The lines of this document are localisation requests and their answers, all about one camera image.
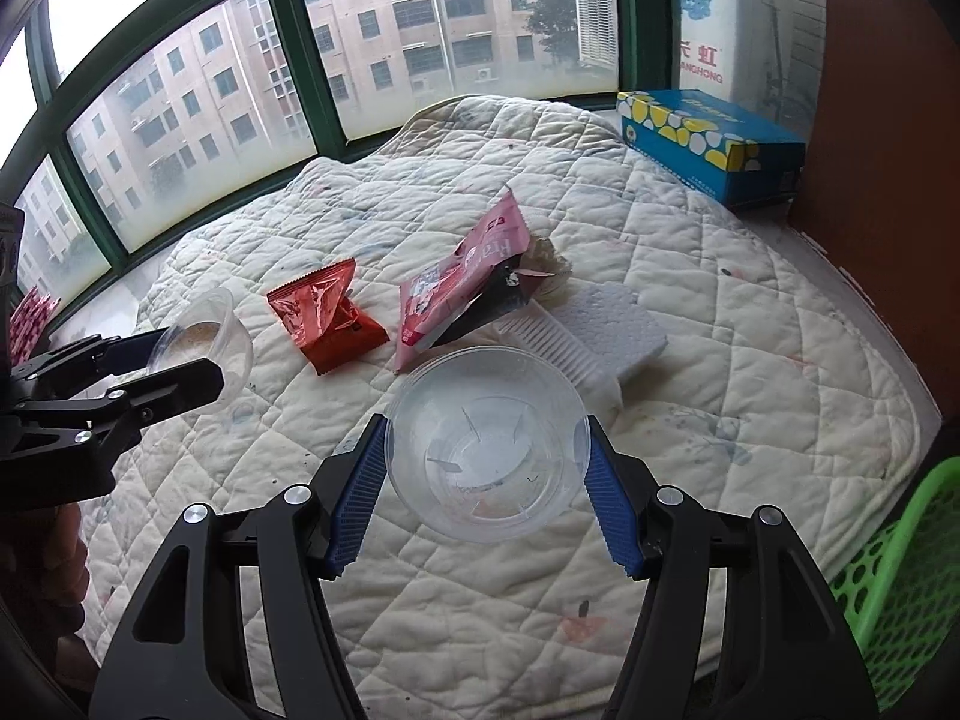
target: quilted mattress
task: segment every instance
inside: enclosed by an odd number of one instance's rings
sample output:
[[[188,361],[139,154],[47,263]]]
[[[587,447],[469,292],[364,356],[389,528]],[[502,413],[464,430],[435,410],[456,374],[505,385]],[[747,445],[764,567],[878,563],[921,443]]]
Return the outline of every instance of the quilted mattress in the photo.
[[[352,165],[316,159],[176,246],[140,328],[224,286],[256,360],[225,412],[147,430],[115,466],[116,490],[83,504],[83,636],[98,658],[185,506],[256,507],[308,480],[401,384],[392,343],[315,375],[265,293],[352,256],[353,299],[394,336],[400,281],[453,250],[505,186],[575,279],[625,283],[667,332],[664,354],[624,389],[610,431],[619,451],[706,507],[782,507],[827,575],[866,541],[919,459],[913,406],[877,351],[789,262],[597,115],[465,98]],[[704,666],[720,647],[722,580]],[[611,562],[586,493],[534,535],[478,545],[421,525],[387,481],[359,560],[323,591],[371,718],[526,718],[606,702],[644,585]],[[252,569],[244,602],[253,680],[277,710]]]

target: tissue box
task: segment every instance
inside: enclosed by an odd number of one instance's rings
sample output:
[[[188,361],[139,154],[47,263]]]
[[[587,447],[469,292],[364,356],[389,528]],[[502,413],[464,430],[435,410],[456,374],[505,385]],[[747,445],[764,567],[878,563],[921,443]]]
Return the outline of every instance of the tissue box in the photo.
[[[743,108],[688,89],[620,92],[623,139],[724,205],[794,194],[802,138]]]

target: clear plastic bowl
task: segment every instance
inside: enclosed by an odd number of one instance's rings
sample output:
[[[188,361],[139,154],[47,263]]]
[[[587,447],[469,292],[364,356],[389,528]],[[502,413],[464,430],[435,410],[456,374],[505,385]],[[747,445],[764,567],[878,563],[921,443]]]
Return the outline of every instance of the clear plastic bowl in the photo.
[[[253,367],[253,341],[233,312],[233,295],[223,287],[203,293],[167,328],[147,360],[147,372],[201,357],[220,366],[224,389],[213,403],[192,413],[219,412],[243,391]]]
[[[439,533],[490,543],[564,512],[587,473],[587,413],[549,362],[507,346],[454,352],[411,374],[388,411],[400,500]]]

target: pink patterned object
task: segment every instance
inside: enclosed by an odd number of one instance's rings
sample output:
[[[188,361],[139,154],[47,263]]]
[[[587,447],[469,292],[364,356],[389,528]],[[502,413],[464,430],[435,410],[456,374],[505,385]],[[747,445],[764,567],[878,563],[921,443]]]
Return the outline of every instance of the pink patterned object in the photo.
[[[37,287],[32,287],[10,317],[10,362],[20,365],[30,358],[30,353],[40,340],[43,328],[59,305],[53,295],[40,296]]]

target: red snack packet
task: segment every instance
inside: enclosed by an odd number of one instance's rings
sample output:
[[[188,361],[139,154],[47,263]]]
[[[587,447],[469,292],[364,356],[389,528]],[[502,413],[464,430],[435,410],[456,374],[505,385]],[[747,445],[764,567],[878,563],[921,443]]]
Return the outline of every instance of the red snack packet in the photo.
[[[356,260],[336,263],[267,293],[267,302],[317,373],[390,341],[387,331],[347,298]]]

